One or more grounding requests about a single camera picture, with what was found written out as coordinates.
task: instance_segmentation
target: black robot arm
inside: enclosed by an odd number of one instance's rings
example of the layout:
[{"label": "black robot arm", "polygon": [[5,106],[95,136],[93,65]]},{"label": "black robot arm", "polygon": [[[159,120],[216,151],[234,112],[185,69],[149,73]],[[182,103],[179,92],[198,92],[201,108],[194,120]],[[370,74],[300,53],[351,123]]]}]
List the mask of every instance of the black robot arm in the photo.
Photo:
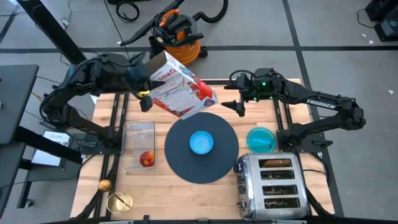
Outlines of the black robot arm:
[{"label": "black robot arm", "polygon": [[143,56],[144,54],[138,54],[128,60],[118,54],[101,54],[79,65],[71,65],[64,81],[59,86],[53,86],[54,91],[44,96],[40,104],[42,119],[59,130],[76,128],[102,140],[119,142],[118,139],[113,139],[117,136],[110,135],[109,127],[102,127],[82,118],[74,107],[68,105],[68,101],[74,96],[87,93],[99,96],[101,93],[129,91],[140,99],[141,110],[148,111],[152,100],[149,96],[141,97],[140,92],[151,90],[163,83],[149,80],[148,72],[142,64]]},{"label": "black robot arm", "polygon": [[[242,73],[235,81],[232,81],[231,77],[238,72]],[[280,130],[277,133],[278,140],[286,144],[280,147],[295,147],[309,134],[336,128],[357,130],[366,124],[363,110],[356,104],[354,98],[306,89],[298,83],[285,79],[273,68],[259,68],[254,73],[238,70],[231,74],[230,79],[231,84],[225,86],[225,89],[239,90],[240,101],[224,102],[222,105],[235,110],[239,116],[244,116],[245,102],[273,98],[292,105],[306,103],[337,111],[337,114],[329,118],[307,124],[294,123],[290,125],[289,130]]]}]

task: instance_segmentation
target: toaster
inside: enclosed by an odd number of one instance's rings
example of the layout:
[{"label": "toaster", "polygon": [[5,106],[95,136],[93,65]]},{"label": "toaster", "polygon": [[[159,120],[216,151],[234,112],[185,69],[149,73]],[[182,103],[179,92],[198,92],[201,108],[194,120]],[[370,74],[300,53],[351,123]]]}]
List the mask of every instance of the toaster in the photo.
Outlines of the toaster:
[{"label": "toaster", "polygon": [[238,175],[237,203],[245,220],[302,218],[309,206],[297,156],[291,152],[241,156],[234,166]]}]

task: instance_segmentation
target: apple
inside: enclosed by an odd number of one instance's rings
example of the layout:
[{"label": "apple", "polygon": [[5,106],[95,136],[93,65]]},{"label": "apple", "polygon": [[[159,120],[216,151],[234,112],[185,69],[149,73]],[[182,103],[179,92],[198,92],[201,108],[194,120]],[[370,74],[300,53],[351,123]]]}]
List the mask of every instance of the apple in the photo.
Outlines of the apple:
[{"label": "apple", "polygon": [[155,154],[152,151],[147,151],[141,154],[139,162],[143,167],[151,167],[155,164]]}]

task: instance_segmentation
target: desk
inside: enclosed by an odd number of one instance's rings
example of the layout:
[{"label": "desk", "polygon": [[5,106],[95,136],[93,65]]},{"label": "desk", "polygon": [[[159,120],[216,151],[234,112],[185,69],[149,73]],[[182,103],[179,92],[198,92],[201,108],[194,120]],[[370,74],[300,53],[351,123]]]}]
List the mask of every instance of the desk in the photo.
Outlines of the desk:
[{"label": "desk", "polygon": [[[239,99],[238,91],[224,90],[223,85],[211,87],[217,92],[219,102]],[[104,126],[109,124],[113,99],[114,95],[101,95],[98,98],[93,117],[95,123]],[[129,99],[126,121],[146,119],[155,122],[157,165],[151,170],[126,171],[119,163],[115,192],[131,195],[134,204],[126,213],[112,214],[112,220],[142,220],[143,215],[150,215],[151,220],[241,219],[236,207],[238,187],[233,171],[210,184],[192,184],[176,176],[165,159],[164,143],[168,130],[177,118],[157,106],[142,113],[138,101],[134,97]],[[243,118],[219,103],[205,110],[217,114],[232,125],[239,140],[239,156],[250,152],[246,146],[246,135],[252,128],[266,127],[274,133],[278,128],[271,100],[250,102],[245,107],[246,115]],[[307,105],[291,105],[290,110],[293,122],[311,122]],[[287,127],[286,120],[283,121],[284,127]],[[300,157],[304,169],[323,170],[322,164],[312,155],[301,153]],[[103,156],[96,156],[82,168],[71,217],[78,215],[96,192],[102,161]],[[327,211],[333,213],[325,176],[317,172],[305,172],[305,181],[315,198]],[[106,208],[104,198],[101,206],[103,210]]]}]

